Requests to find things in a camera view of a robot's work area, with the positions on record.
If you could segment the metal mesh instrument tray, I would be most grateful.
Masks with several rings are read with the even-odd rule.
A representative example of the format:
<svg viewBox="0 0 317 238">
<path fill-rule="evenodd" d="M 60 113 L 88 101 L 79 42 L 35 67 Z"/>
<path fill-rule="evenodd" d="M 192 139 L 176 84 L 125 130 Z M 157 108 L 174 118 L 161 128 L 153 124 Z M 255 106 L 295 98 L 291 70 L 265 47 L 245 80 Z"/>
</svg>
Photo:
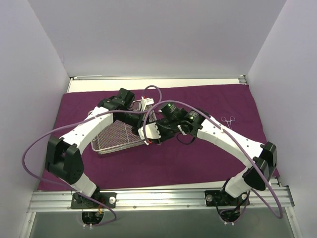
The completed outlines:
<svg viewBox="0 0 317 238">
<path fill-rule="evenodd" d="M 128 109 L 133 111 L 146 111 L 154 105 L 153 98 L 141 97 L 132 102 Z M 132 133 L 132 126 L 116 121 L 102 130 L 92 141 L 92 150 L 99 155 L 117 152 L 120 150 L 143 145 L 140 137 Z"/>
</svg>

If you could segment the purple surgical wrap cloth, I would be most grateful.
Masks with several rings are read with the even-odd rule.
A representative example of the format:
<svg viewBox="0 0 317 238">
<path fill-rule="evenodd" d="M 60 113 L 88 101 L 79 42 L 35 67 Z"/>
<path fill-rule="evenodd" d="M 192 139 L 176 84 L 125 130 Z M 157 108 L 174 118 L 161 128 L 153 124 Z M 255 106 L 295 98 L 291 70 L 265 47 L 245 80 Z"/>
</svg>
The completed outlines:
<svg viewBox="0 0 317 238">
<path fill-rule="evenodd" d="M 150 89 L 146 96 L 176 100 L 204 110 L 221 121 L 235 117 L 235 132 L 257 142 L 266 137 L 255 100 L 247 85 L 208 85 Z M 235 157 L 219 147 L 189 137 L 172 138 L 100 155 L 88 146 L 82 155 L 84 172 L 101 189 L 137 188 L 159 185 L 226 180 L 244 169 Z"/>
</svg>

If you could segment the steel forceps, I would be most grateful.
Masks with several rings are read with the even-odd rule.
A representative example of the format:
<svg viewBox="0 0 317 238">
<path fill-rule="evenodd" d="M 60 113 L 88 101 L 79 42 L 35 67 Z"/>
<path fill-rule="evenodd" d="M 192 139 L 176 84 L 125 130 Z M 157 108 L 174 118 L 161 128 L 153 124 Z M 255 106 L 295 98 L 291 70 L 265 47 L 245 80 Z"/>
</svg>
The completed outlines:
<svg viewBox="0 0 317 238">
<path fill-rule="evenodd" d="M 232 129 L 232 123 L 236 120 L 234 116 L 230 116 L 229 118 L 221 117 L 221 121 L 227 124 L 229 129 Z"/>
</svg>

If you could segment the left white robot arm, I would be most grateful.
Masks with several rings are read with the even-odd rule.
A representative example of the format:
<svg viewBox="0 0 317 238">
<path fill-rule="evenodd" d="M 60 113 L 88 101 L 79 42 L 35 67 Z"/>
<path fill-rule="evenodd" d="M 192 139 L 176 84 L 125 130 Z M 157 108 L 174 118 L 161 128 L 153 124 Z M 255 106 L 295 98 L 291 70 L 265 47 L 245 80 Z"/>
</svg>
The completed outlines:
<svg viewBox="0 0 317 238">
<path fill-rule="evenodd" d="M 89 208 L 99 204 L 100 195 L 97 185 L 84 173 L 82 154 L 90 142 L 115 121 L 129 125 L 140 121 L 142 114 L 131 109 L 133 102 L 134 96 L 104 99 L 70 132 L 52 136 L 48 141 L 45 170 L 83 194 L 82 202 Z"/>
</svg>

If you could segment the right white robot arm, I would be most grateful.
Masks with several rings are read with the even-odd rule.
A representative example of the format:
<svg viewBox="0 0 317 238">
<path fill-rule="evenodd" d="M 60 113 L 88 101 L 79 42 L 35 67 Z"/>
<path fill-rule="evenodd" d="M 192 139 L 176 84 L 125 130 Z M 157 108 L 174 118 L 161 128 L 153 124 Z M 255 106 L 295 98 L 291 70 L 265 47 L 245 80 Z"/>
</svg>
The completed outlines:
<svg viewBox="0 0 317 238">
<path fill-rule="evenodd" d="M 145 116 L 138 134 L 146 144 L 166 141 L 179 132 L 207 141 L 238 159 L 245 167 L 223 185 L 220 199 L 224 204 L 232 204 L 250 190 L 264 191 L 269 187 L 277 165 L 274 144 L 250 140 L 198 110 L 188 112 L 173 104 L 167 107 L 161 110 L 161 120 L 148 122 L 148 115 Z"/>
</svg>

